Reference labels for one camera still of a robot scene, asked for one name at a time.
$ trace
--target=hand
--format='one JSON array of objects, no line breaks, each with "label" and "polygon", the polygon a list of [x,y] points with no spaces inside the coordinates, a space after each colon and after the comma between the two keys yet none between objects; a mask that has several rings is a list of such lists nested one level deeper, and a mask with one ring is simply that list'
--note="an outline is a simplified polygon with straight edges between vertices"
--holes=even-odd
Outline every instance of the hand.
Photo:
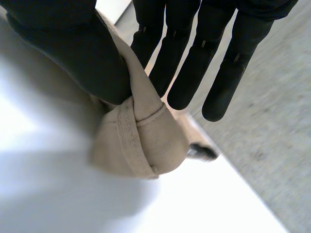
[{"label": "hand", "polygon": [[96,0],[0,0],[14,31],[89,94],[112,104],[131,95],[128,71],[95,11]]},{"label": "hand", "polygon": [[174,75],[188,43],[194,15],[199,9],[196,37],[182,68],[168,93],[169,105],[177,110],[190,103],[215,55],[224,29],[236,8],[238,14],[232,39],[202,113],[209,121],[220,120],[255,52],[269,33],[275,19],[285,17],[297,0],[133,0],[139,30],[131,45],[143,67],[158,45],[166,9],[166,36],[157,56],[150,80],[162,97]]}]

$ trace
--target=black glove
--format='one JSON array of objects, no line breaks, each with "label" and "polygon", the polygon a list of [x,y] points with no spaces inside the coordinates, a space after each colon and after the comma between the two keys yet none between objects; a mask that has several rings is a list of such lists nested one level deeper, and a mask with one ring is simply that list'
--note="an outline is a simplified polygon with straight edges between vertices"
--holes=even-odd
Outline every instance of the black glove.
[{"label": "black glove", "polygon": [[112,104],[131,95],[126,65],[96,0],[0,0],[14,31],[86,92]]},{"label": "black glove", "polygon": [[190,103],[215,55],[227,23],[236,8],[238,14],[232,39],[214,84],[202,108],[205,119],[220,120],[254,54],[269,33],[274,20],[285,17],[298,0],[134,0],[139,31],[132,49],[146,67],[158,45],[166,9],[166,37],[150,79],[162,97],[167,91],[188,43],[192,21],[199,10],[196,37],[168,94],[169,105],[177,110]]}]

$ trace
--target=black object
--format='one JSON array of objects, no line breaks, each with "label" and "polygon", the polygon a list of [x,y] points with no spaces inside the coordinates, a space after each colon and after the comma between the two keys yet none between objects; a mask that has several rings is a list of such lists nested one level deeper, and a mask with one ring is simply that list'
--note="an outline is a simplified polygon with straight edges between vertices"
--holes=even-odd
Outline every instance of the black object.
[{"label": "black object", "polygon": [[0,0],[14,31],[86,92],[112,104],[131,95],[126,65],[95,0]]},{"label": "black object", "polygon": [[[189,27],[198,9],[197,3],[196,0],[134,0],[139,31],[134,36],[132,49],[144,67],[161,38],[166,4],[168,30],[150,73],[150,80],[161,97],[167,91],[188,43]],[[287,16],[296,3],[297,0],[202,0],[194,44],[168,94],[169,105],[177,110],[188,106],[237,8],[239,12],[231,42],[202,108],[205,119],[220,120],[257,45],[269,33],[274,20]],[[181,12],[188,13],[185,21],[180,19]],[[178,19],[173,26],[170,21],[172,18]]]},{"label": "black object", "polygon": [[215,160],[218,158],[218,154],[210,147],[203,147],[198,143],[190,144],[190,153],[188,153],[188,157],[192,158],[201,158],[203,160]]}]

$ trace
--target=stitching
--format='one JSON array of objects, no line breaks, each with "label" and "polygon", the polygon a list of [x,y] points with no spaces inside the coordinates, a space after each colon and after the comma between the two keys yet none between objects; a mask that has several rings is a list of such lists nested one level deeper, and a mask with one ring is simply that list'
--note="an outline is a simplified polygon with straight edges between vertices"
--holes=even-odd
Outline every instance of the stitching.
[{"label": "stitching", "polygon": [[167,112],[168,109],[166,108],[166,105],[163,104],[161,106],[161,108],[156,111],[155,113],[153,113],[152,115],[150,115],[149,117],[143,119],[143,120],[140,120],[138,122],[136,122],[136,125],[137,126],[144,126],[150,122],[153,122],[154,120],[156,120],[157,118],[159,118],[160,116],[162,116],[165,112]]}]

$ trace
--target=beige fabric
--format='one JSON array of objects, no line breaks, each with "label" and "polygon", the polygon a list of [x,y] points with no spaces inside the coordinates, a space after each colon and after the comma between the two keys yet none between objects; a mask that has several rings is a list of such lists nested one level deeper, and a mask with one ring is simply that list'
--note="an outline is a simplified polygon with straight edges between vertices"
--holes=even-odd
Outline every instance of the beige fabric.
[{"label": "beige fabric", "polygon": [[127,64],[133,95],[104,115],[92,162],[117,175],[156,178],[185,160],[188,141],[134,52],[113,31],[110,33]]}]

